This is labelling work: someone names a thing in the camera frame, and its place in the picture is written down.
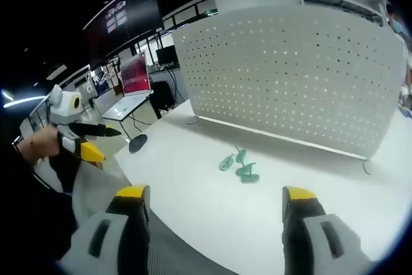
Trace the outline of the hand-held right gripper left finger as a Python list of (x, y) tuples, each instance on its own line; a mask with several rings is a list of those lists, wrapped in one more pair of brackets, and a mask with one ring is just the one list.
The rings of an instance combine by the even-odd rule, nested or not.
[(150, 187), (121, 189), (106, 210), (82, 223), (59, 260), (63, 274), (147, 274)]

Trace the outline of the person's left hand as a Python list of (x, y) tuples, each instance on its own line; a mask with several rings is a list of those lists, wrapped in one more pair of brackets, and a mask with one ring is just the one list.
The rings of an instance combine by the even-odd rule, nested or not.
[(47, 126), (18, 143), (17, 149), (28, 164), (35, 166), (40, 159), (60, 153), (58, 135), (55, 127)]

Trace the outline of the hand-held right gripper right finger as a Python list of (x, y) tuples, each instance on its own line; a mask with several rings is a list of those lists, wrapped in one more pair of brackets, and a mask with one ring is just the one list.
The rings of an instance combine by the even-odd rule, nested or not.
[(375, 266), (357, 233), (307, 189), (283, 188), (282, 221), (285, 274), (368, 274)]

